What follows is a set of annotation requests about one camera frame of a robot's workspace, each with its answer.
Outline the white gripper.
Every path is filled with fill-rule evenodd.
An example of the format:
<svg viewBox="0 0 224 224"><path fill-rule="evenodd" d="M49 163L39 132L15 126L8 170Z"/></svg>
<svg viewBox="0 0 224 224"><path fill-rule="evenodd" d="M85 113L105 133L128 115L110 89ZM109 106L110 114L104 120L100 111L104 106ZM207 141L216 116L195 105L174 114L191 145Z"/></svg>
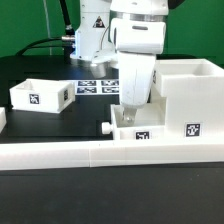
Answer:
<svg viewBox="0 0 224 224"><path fill-rule="evenodd" d="M143 107L150 93L156 57L163 52L164 22L131 21L114 18L110 39L114 44L119 69L120 104L123 123L135 122L138 108Z"/></svg>

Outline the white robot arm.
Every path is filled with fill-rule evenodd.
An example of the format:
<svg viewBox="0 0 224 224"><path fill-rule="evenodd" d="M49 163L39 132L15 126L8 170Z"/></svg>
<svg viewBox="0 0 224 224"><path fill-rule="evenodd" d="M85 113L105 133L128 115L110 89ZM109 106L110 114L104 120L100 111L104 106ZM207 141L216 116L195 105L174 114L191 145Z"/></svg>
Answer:
<svg viewBox="0 0 224 224"><path fill-rule="evenodd" d="M166 18L185 0L80 0L73 61L102 78L118 70L123 120L132 124L148 101Z"/></svg>

